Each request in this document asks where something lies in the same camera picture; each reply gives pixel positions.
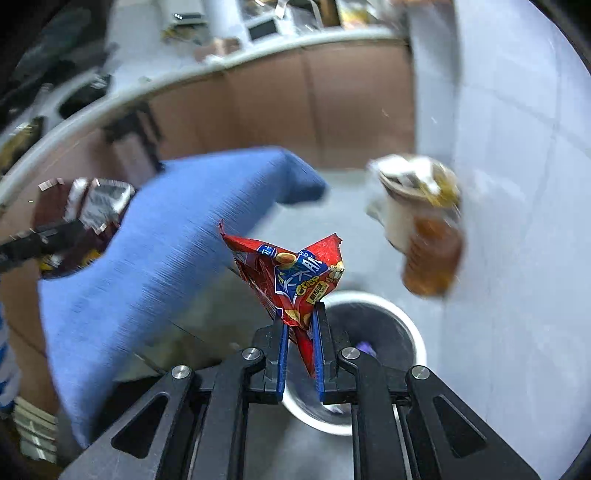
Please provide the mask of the blue terry towel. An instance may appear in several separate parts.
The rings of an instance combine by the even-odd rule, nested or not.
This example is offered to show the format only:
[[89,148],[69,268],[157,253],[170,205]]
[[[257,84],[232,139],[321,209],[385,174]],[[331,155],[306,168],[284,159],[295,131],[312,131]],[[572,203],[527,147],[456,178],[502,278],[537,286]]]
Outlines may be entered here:
[[167,161],[132,199],[105,253],[38,285],[52,381],[77,443],[128,356],[162,332],[228,264],[221,234],[243,236],[276,204],[315,202],[327,184],[280,147]]

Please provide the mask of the brown black electric kettle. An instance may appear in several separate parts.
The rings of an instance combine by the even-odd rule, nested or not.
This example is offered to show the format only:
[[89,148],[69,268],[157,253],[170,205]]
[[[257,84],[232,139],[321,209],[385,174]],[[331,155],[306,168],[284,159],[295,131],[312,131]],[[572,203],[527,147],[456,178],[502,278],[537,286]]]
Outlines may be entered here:
[[119,161],[123,179],[135,187],[164,169],[159,152],[162,134],[147,102],[132,105],[108,122],[102,132]]

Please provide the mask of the black frying pan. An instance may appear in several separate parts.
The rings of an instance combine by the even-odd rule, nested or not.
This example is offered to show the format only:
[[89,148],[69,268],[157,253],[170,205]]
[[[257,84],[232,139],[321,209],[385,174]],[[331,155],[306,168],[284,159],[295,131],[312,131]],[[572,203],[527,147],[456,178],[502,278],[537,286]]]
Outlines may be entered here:
[[68,119],[88,105],[103,98],[109,89],[111,75],[97,75],[92,81],[82,85],[66,98],[59,106],[62,119]]

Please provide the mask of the amber oil bottle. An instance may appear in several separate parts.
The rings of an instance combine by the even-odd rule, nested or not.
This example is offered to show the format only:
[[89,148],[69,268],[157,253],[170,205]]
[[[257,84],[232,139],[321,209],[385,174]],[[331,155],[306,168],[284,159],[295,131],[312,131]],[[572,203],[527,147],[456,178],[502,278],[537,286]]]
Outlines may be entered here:
[[444,167],[435,168],[420,188],[428,205],[414,215],[402,279],[415,295],[444,297],[456,279],[465,244],[461,192],[455,174]]

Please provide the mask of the white microwave oven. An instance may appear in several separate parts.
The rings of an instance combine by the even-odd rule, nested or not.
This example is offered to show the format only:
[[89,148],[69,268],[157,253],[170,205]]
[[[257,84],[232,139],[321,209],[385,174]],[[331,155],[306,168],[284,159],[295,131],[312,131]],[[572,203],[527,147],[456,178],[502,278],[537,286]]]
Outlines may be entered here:
[[245,29],[249,40],[252,42],[273,36],[281,36],[280,19],[271,13],[246,20]]

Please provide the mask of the red snack bag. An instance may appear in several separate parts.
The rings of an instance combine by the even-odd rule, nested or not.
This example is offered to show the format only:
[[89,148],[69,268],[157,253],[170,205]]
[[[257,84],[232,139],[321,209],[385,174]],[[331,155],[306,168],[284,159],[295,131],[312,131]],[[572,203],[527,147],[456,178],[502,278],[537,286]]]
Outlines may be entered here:
[[315,374],[311,321],[315,304],[335,290],[345,272],[342,239],[332,234],[297,252],[219,231],[239,276],[274,320],[290,327],[308,374]]

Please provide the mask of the white rimmed trash bin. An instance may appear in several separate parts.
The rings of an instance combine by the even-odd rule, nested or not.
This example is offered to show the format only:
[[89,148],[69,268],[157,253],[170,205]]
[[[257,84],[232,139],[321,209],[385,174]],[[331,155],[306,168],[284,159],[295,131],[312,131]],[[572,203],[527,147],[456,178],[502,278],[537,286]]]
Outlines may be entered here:
[[[349,335],[351,346],[339,352],[339,365],[355,376],[356,399],[346,404],[322,404],[315,390],[315,374],[308,374],[297,346],[290,344],[283,406],[312,429],[349,437],[355,429],[356,407],[376,407],[383,414],[388,403],[410,402],[407,372],[427,363],[427,349],[409,315],[385,298],[361,291],[339,291],[322,302],[327,316]],[[372,344],[378,358],[356,349],[362,341]]]

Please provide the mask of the brown rice cooker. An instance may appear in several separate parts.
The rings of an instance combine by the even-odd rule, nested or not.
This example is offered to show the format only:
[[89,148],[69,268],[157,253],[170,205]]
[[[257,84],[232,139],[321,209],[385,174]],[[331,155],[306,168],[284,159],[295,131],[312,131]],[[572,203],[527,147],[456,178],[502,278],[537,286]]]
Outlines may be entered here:
[[202,62],[208,57],[223,57],[242,50],[242,41],[236,37],[214,38],[204,46],[198,46],[194,50],[194,59]]

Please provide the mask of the purple white plastic bag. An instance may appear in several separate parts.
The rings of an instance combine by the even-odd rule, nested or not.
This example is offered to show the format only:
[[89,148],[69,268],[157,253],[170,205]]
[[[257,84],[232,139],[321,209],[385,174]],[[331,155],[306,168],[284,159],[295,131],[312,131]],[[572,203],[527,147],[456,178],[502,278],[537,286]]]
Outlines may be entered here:
[[356,349],[360,350],[360,352],[366,353],[373,358],[378,358],[377,351],[374,349],[372,344],[367,341],[362,341],[356,344]]

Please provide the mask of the dark red silver snack wrapper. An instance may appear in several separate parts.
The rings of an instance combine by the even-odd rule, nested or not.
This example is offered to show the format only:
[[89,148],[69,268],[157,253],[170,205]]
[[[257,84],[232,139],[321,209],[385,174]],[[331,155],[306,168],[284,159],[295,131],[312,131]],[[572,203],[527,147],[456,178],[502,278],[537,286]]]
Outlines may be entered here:
[[66,238],[68,246],[38,261],[40,277],[72,275],[102,256],[135,193],[127,182],[104,178],[54,178],[39,184],[32,227],[76,225]]

